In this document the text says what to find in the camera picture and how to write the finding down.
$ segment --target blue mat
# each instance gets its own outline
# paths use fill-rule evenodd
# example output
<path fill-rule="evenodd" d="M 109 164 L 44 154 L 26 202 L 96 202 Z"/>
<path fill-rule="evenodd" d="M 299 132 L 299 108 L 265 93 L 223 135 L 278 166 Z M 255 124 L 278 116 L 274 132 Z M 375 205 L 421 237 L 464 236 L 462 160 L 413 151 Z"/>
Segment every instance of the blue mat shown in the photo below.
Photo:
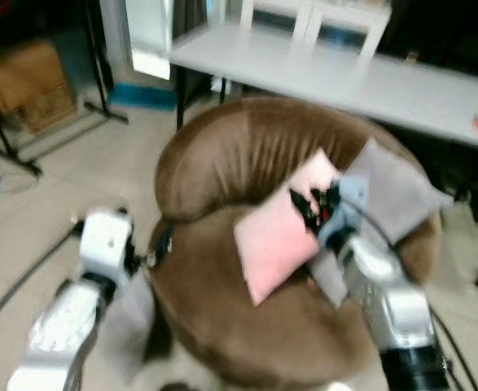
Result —
<path fill-rule="evenodd" d="M 108 95 L 108 103 L 136 108 L 153 108 L 172 111 L 177 105 L 174 91 L 141 87 L 129 83 L 118 83 Z"/>

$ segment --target brown armchair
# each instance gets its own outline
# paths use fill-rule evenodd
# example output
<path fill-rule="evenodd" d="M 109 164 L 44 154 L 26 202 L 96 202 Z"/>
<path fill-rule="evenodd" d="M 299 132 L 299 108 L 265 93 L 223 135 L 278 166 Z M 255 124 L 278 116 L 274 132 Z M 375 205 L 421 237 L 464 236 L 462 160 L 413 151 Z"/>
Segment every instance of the brown armchair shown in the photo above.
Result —
<path fill-rule="evenodd" d="M 302 389 L 351 376 L 375 352 L 360 309 L 333 309 L 304 270 L 254 308 L 235 247 L 237 219 L 322 147 L 345 170 L 368 138 L 417 160 L 370 122 L 289 99 L 245 99 L 213 108 L 165 148 L 156 172 L 163 219 L 175 223 L 172 252 L 151 284 L 174 335 L 233 383 Z M 419 280 L 436 260 L 439 216 L 399 243 Z"/>

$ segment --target white floor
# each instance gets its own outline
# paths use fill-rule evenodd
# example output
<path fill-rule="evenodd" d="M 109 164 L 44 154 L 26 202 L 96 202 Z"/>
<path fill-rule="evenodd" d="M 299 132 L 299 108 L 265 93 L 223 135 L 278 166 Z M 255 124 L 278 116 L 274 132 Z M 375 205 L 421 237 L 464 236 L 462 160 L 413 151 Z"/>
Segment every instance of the white floor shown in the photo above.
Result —
<path fill-rule="evenodd" d="M 108 122 L 41 160 L 45 176 L 28 191 L 0 196 L 0 296 L 68 228 L 70 216 L 89 208 L 125 204 L 135 218 L 136 243 L 144 253 L 159 218 L 154 170 L 174 134 L 174 114 L 126 110 L 130 125 Z M 0 173 L 20 170 L 0 160 Z M 478 381 L 478 226 L 467 209 L 445 211 L 444 255 L 428 286 L 432 305 L 461 345 Z M 15 296 L 0 314 L 0 391 L 20 360 L 31 321 L 77 266 L 77 244 L 69 243 Z M 210 372 L 180 346 L 175 359 L 143 368 L 123 385 L 96 352 L 85 370 L 85 391 L 155 391 L 169 380 L 185 380 L 200 391 L 222 389 Z M 357 391 L 386 389 L 375 365 L 356 382 Z"/>

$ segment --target pink pillow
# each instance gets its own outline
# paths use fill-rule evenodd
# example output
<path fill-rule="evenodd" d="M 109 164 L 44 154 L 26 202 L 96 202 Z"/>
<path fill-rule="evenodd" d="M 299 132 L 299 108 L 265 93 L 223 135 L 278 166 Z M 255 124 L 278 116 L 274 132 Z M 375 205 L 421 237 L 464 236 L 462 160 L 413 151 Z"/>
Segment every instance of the pink pillow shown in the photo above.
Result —
<path fill-rule="evenodd" d="M 260 305 L 319 250 L 295 210 L 289 187 L 311 200 L 310 189 L 326 190 L 337 171 L 320 149 L 275 193 L 235 226 L 244 279 L 254 305 Z"/>

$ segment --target white table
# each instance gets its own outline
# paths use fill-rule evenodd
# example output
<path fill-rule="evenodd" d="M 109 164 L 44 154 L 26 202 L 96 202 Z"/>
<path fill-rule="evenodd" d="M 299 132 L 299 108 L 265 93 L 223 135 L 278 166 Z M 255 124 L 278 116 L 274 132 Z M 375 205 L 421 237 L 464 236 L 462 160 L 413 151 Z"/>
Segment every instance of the white table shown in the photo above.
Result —
<path fill-rule="evenodd" d="M 172 64 L 478 147 L 478 78 L 222 24 L 175 42 Z M 178 125 L 182 124 L 182 91 Z"/>

